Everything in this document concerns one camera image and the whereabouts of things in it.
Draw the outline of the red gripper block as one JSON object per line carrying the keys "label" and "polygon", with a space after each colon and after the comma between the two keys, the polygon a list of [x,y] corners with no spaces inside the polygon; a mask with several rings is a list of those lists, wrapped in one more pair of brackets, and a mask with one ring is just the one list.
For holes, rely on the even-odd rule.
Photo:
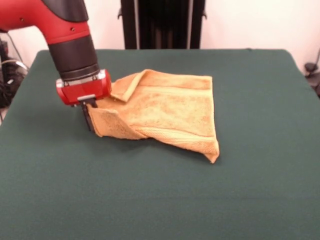
{"label": "red gripper block", "polygon": [[91,106],[97,108],[96,100],[108,97],[111,89],[111,78],[105,69],[101,69],[99,73],[94,76],[83,79],[73,81],[56,80],[57,94],[65,105],[75,106],[81,102],[82,113],[90,132],[92,131],[92,123],[87,104],[84,101],[91,99]]}

